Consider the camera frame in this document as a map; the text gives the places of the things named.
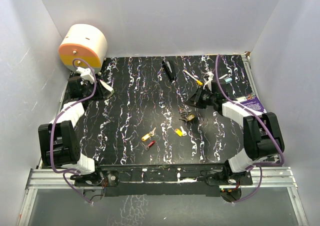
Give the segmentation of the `metal keyring with keys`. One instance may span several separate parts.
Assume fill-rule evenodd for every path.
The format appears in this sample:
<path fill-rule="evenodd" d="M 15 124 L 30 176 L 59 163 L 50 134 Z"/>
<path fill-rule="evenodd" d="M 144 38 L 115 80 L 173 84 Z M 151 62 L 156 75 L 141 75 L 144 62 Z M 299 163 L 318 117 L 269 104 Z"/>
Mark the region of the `metal keyring with keys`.
<path fill-rule="evenodd" d="M 185 107 L 180 107 L 179 108 L 179 120 L 181 121 L 185 121 L 185 122 L 188 122 L 186 120 L 186 117 L 188 115 L 192 114 L 192 110 L 188 109 L 188 108 L 185 108 Z"/>

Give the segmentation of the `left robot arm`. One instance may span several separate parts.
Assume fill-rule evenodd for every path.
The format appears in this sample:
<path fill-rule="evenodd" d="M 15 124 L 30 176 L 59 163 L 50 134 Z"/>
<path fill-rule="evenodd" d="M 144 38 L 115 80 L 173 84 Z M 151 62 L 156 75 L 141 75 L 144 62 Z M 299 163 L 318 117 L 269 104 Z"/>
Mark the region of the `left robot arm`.
<path fill-rule="evenodd" d="M 90 101 L 101 101 L 110 98 L 114 89 L 102 79 L 96 83 L 84 80 L 80 76 L 68 79 L 67 97 L 61 109 L 62 115 L 56 121 L 42 124 L 38 127 L 38 137 L 42 162 L 51 166 L 50 152 L 53 155 L 54 166 L 67 171 L 86 175 L 86 180 L 93 186 L 103 181 L 102 171 L 96 169 L 95 160 L 81 153 L 75 126 L 84 115 Z"/>

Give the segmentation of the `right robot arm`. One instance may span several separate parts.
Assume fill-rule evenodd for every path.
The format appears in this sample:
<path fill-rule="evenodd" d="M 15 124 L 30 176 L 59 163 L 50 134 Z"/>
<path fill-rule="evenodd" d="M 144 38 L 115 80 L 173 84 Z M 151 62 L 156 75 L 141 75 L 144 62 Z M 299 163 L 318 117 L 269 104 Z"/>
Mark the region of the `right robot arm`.
<path fill-rule="evenodd" d="M 215 180 L 233 185 L 254 166 L 267 165 L 265 160 L 275 155 L 280 156 L 276 165 L 283 165 L 285 146 L 274 113 L 255 111 L 229 99 L 223 91 L 210 92 L 200 87 L 184 104 L 198 109 L 212 106 L 243 129 L 243 149 L 225 161 L 222 171 L 213 175 Z"/>

